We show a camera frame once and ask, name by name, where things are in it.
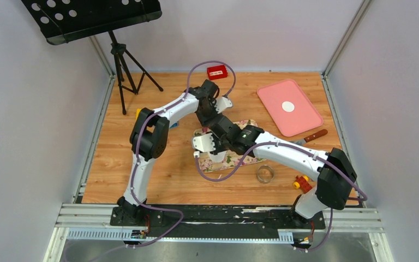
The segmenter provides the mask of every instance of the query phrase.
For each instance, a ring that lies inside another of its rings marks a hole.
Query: red toy
[[[215,67],[208,67],[206,69],[206,73],[208,74],[208,79],[214,80],[214,79],[221,79],[227,77],[227,69],[225,68],[225,65],[217,65]]]
[[[296,176],[296,181],[293,182],[293,187],[295,189],[301,188],[306,194],[312,189],[312,186],[308,183],[308,181],[309,178],[307,176]]]

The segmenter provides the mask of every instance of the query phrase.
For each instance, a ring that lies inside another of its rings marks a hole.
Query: music stand
[[[115,58],[118,77],[119,95],[126,114],[123,89],[139,93],[145,75],[158,87],[163,88],[153,79],[145,68],[126,49],[125,44],[116,40],[113,30],[149,22],[161,17],[161,6],[158,0],[21,0],[26,9],[39,25],[41,32],[51,45],[60,45],[70,41],[108,32],[112,41],[111,53]],[[126,61],[126,53],[142,70],[139,84],[134,84]],[[124,70],[131,88],[122,85]]]

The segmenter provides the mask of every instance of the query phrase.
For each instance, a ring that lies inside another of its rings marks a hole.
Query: wooden tabletop
[[[87,180],[83,203],[115,203],[126,189],[132,166],[129,136],[135,123],[137,108],[158,108],[177,98],[184,90],[186,73],[153,73],[152,76],[164,88],[164,92],[144,79],[139,95],[124,91],[127,115],[122,115],[118,87],[110,98],[105,120],[100,132],[93,163]],[[140,74],[133,74],[138,79]],[[206,73],[194,73],[191,86],[200,86]],[[287,138],[281,135],[265,109],[256,90],[284,79],[295,80],[324,119],[321,127]],[[228,78],[215,81],[224,94],[232,84]],[[321,78],[318,73],[237,73],[237,84],[230,99],[233,108],[224,111],[232,121],[254,119],[259,127],[285,140],[304,138],[327,129],[328,134],[305,146],[330,151],[341,148],[338,134],[328,106]],[[210,182],[196,171],[190,139],[194,130],[201,128],[194,114],[179,121],[177,128],[169,131],[168,143],[163,155],[153,168],[147,188],[148,204],[217,204],[217,205],[291,205],[300,190],[292,183],[300,173],[273,161],[242,166],[231,178],[223,182]],[[255,176],[260,165],[270,165],[276,172],[268,184],[261,184]],[[231,169],[206,173],[211,178],[227,175]]]

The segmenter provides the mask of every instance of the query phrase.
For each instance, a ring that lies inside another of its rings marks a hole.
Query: knife handle
[[[318,132],[315,132],[314,134],[312,134],[312,135],[310,135],[310,136],[306,136],[306,137],[304,138],[304,140],[305,140],[306,142],[309,142],[309,141],[312,141],[312,140],[317,139],[317,138],[319,138],[319,137],[322,137],[322,136],[324,136],[324,135],[326,135],[326,134],[328,134],[328,130],[327,130],[327,129],[322,129],[322,130],[320,130],[320,131],[318,131]]]

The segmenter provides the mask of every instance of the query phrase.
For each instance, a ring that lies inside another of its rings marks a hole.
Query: pink tray
[[[324,123],[322,116],[294,80],[287,79],[262,87],[257,93],[285,136],[294,136]]]

